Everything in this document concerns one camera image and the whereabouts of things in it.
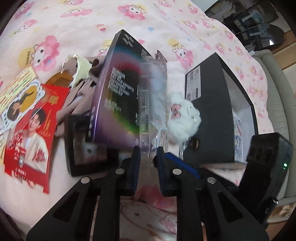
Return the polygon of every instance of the cardboard packaging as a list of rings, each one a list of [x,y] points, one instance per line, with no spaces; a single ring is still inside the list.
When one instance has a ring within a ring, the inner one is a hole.
[[[111,148],[139,145],[140,64],[147,55],[126,31],[115,35],[96,85],[86,141]]]
[[[255,109],[217,53],[186,74],[185,98],[200,111],[202,122],[195,134],[198,148],[187,148],[184,161],[193,166],[244,167],[251,138],[258,134]]]

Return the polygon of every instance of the metal screw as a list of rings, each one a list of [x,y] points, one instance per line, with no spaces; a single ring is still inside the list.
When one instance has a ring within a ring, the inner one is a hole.
[[[124,173],[124,169],[118,168],[118,169],[116,169],[115,173],[118,174],[118,175],[123,174]]]
[[[180,169],[173,170],[173,174],[175,174],[175,175],[180,175],[181,173],[182,173],[182,171]]]
[[[81,182],[82,182],[83,184],[89,183],[89,181],[90,181],[90,179],[89,179],[88,177],[83,177],[83,178],[81,179]]]
[[[209,177],[209,178],[207,179],[207,181],[208,181],[208,183],[210,183],[210,184],[214,184],[214,183],[216,182],[216,179],[215,179],[214,177]]]

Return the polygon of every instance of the purple product box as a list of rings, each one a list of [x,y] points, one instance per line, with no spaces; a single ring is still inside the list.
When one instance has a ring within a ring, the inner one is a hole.
[[[112,148],[139,145],[140,64],[147,55],[126,31],[115,35],[95,89],[86,141]]]

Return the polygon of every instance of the pink bow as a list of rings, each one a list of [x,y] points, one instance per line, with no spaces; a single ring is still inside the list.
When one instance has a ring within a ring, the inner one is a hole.
[[[179,104],[173,104],[171,107],[172,111],[172,117],[171,119],[179,119],[181,117],[181,114],[178,112],[178,110],[181,108],[181,105]]]

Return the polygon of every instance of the black box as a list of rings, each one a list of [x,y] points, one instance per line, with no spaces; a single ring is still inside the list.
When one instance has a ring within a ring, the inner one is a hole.
[[[251,138],[258,134],[255,109],[239,80],[217,53],[186,74],[185,98],[200,111],[202,122],[195,134],[198,148],[187,148],[184,161],[193,166],[234,163],[234,110],[242,125],[241,163],[246,163]]]

